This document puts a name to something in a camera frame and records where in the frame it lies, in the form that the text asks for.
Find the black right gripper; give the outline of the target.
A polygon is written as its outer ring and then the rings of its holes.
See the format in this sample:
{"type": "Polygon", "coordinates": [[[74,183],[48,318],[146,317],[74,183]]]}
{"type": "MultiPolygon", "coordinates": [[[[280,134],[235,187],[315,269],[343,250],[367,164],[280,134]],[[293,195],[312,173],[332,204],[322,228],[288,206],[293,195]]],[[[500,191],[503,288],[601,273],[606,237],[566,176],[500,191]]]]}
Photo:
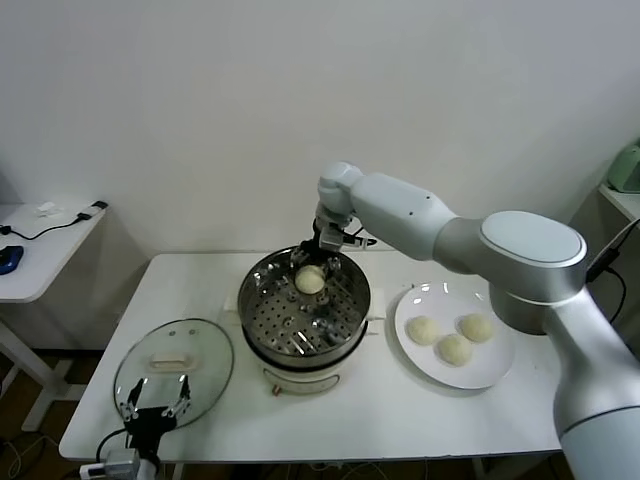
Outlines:
{"type": "Polygon", "coordinates": [[[342,270],[342,255],[332,255],[341,250],[341,230],[336,223],[316,217],[312,224],[313,235],[291,250],[292,265],[306,265],[310,261],[324,261],[328,273],[342,270]]]}

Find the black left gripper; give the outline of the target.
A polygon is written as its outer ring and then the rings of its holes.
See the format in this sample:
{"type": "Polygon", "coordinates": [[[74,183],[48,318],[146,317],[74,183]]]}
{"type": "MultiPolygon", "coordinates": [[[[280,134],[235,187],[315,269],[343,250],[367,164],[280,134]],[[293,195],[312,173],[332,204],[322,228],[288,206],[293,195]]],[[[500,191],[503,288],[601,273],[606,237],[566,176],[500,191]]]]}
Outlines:
{"type": "Polygon", "coordinates": [[[191,406],[189,376],[179,378],[178,400],[168,407],[151,407],[137,410],[137,403],[145,384],[140,378],[130,390],[127,399],[118,403],[119,412],[124,419],[124,427],[129,433],[130,446],[138,450],[157,450],[162,436],[177,428],[177,419],[181,418],[191,406]]]}

